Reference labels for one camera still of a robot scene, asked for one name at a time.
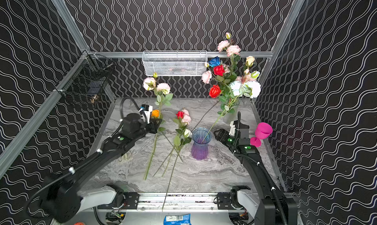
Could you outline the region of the frosted clear glass vase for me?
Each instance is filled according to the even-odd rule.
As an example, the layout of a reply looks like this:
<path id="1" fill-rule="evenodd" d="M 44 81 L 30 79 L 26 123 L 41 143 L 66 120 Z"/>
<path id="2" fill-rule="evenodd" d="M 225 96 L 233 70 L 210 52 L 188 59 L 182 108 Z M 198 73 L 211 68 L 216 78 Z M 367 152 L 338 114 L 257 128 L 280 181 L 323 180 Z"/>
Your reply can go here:
<path id="1" fill-rule="evenodd" d="M 237 119 L 237 111 L 238 111 L 238 107 L 235 106 L 229 112 L 227 112 L 223 117 L 224 123 L 229 125 L 232 121 L 236 120 Z"/>

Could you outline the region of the purple blue glass vase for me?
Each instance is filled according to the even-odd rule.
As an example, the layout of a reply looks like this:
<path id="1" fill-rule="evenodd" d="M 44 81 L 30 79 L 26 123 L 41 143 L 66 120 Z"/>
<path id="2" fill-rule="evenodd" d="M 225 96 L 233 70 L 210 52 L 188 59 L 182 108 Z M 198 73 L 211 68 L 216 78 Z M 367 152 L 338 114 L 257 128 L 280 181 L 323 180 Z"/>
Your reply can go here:
<path id="1" fill-rule="evenodd" d="M 197 128 L 192 133 L 193 146 L 191 155 L 196 160 L 204 160 L 207 158 L 209 150 L 208 145 L 212 139 L 210 131 L 205 128 Z"/>

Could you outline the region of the orange yellow rose stem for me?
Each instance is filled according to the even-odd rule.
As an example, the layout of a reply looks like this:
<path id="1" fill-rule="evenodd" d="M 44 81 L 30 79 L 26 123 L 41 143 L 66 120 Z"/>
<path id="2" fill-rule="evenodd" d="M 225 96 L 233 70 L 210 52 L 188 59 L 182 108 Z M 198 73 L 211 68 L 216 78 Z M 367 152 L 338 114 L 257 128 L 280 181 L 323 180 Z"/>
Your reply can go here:
<path id="1" fill-rule="evenodd" d="M 152 117 L 157 117 L 159 119 L 160 115 L 161 115 L 161 109 L 152 111 Z M 144 180 L 147 180 L 148 175 L 149 175 L 149 171 L 150 171 L 150 168 L 151 168 L 151 165 L 152 165 L 152 162 L 153 162 L 153 157 L 155 155 L 155 151 L 156 151 L 156 147 L 157 147 L 158 137 L 159 137 L 159 134 L 156 133 L 155 137 L 154 137 L 154 141 L 153 141 L 152 151 L 151 151 L 151 154 L 150 154 L 150 157 L 149 157 L 149 160 L 148 160 L 148 164 L 147 164 L 147 167 L 146 167 L 146 170 L 145 170 L 145 174 L 144 174 L 144 178 L 143 178 Z"/>

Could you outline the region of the white rose flower stem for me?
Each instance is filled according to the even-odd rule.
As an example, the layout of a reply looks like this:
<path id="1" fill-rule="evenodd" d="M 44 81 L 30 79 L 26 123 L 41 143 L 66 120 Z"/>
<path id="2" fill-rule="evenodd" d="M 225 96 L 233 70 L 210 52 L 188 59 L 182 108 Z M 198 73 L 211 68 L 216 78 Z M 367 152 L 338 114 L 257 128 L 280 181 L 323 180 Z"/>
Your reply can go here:
<path id="1" fill-rule="evenodd" d="M 174 160 L 174 164 L 172 166 L 171 174 L 169 177 L 169 182 L 168 182 L 167 191 L 166 191 L 163 206 L 162 206 L 162 211 L 164 210 L 165 204 L 167 202 L 167 196 L 170 190 L 170 185 L 171 185 L 173 174 L 176 168 L 176 164 L 177 164 L 178 158 L 180 157 L 180 152 L 185 145 L 191 142 L 191 136 L 192 136 L 192 132 L 189 129 L 185 129 L 185 130 L 181 130 L 178 133 L 178 135 L 174 138 L 174 150 L 176 151 L 176 158 Z"/>

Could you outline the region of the white peony flower stem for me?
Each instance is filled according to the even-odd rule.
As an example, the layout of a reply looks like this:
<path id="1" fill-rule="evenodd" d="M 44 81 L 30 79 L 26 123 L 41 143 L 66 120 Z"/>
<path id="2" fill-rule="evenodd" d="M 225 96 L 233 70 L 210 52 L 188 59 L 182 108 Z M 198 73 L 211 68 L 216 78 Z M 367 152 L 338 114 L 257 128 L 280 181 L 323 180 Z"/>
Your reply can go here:
<path id="1" fill-rule="evenodd" d="M 247 83 L 241 84 L 240 82 L 231 79 L 228 85 L 223 85 L 219 82 L 218 86 L 220 87 L 222 93 L 217 99 L 221 103 L 221 110 L 218 112 L 218 118 L 210 127 L 212 130 L 216 124 L 219 122 L 224 115 L 229 112 L 235 106 L 238 106 L 239 99 L 242 97 L 248 97 L 250 99 L 256 98 L 261 93 L 261 84 L 258 82 L 260 76 L 259 71 L 251 72 L 252 77 L 255 81 L 249 81 Z"/>

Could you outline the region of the pink double flower stem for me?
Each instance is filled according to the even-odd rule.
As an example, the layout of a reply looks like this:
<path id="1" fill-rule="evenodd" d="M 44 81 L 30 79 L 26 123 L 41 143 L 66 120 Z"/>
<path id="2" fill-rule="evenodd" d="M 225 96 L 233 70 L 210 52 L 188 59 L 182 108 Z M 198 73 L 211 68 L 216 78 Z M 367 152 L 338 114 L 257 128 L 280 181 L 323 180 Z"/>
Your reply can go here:
<path id="1" fill-rule="evenodd" d="M 205 63 L 205 68 L 207 69 L 201 76 L 201 80 L 204 84 L 209 84 L 212 79 L 212 68 L 208 62 Z"/>

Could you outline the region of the blue rose flower stem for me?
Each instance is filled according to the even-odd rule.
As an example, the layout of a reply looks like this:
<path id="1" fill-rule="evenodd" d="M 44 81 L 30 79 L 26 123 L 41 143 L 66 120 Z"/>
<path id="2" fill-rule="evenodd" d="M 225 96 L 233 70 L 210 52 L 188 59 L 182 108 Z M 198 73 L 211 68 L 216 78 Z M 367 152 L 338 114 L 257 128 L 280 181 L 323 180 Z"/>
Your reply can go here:
<path id="1" fill-rule="evenodd" d="M 216 56 L 212 58 L 211 60 L 209 60 L 208 64 L 210 67 L 214 68 L 214 67 L 220 66 L 222 64 L 222 61 L 220 60 L 218 56 Z"/>

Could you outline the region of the cream rose flower stem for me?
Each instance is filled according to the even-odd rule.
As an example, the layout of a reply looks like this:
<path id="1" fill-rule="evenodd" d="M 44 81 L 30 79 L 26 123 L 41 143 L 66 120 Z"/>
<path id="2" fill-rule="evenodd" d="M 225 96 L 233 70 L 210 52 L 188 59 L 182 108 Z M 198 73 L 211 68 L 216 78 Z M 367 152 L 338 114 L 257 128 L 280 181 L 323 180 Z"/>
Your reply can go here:
<path id="1" fill-rule="evenodd" d="M 245 60 L 245 65 L 247 67 L 251 67 L 255 62 L 255 57 L 254 56 L 248 56 Z"/>

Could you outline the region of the pink peony flower stem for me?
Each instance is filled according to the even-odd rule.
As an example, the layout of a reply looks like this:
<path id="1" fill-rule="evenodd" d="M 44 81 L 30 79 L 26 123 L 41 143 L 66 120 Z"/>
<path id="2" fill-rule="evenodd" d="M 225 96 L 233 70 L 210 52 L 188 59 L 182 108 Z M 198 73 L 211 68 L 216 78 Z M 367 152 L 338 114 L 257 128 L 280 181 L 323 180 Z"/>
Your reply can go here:
<path id="1" fill-rule="evenodd" d="M 238 45 L 234 45 L 231 33 L 225 34 L 225 40 L 218 43 L 217 51 L 225 51 L 228 58 L 230 58 L 230 70 L 233 72 L 240 59 L 241 49 Z"/>

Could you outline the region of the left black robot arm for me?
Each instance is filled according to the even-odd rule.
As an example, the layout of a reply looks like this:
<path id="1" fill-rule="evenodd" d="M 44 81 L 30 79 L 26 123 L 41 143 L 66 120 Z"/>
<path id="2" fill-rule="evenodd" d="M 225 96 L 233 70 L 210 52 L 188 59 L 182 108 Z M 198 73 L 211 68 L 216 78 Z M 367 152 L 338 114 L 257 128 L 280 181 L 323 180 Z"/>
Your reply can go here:
<path id="1" fill-rule="evenodd" d="M 137 112 L 125 116 L 121 110 L 120 126 L 95 153 L 63 173 L 49 174 L 44 178 L 41 189 L 23 206 L 23 212 L 30 220 L 55 219 L 65 223 L 73 218 L 83 204 L 84 198 L 78 194 L 82 186 L 105 166 L 126 154 L 138 140 L 148 133 L 157 133 L 163 120 L 152 117 L 146 105 L 137 105 L 131 97 L 129 100 Z"/>

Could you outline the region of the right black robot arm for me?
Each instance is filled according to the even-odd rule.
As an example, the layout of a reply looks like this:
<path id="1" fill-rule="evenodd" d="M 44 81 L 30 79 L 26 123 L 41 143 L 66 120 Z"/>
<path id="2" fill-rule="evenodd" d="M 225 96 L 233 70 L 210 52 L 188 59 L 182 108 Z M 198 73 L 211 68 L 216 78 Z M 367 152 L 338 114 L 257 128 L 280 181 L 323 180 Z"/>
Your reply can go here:
<path id="1" fill-rule="evenodd" d="M 263 164 L 258 149 L 250 144 L 249 126 L 241 123 L 241 113 L 230 131 L 219 129 L 215 139 L 226 146 L 248 172 L 257 190 L 255 196 L 247 186 L 234 186 L 230 192 L 230 205 L 245 209 L 249 225 L 296 225 L 297 205 L 275 184 Z"/>

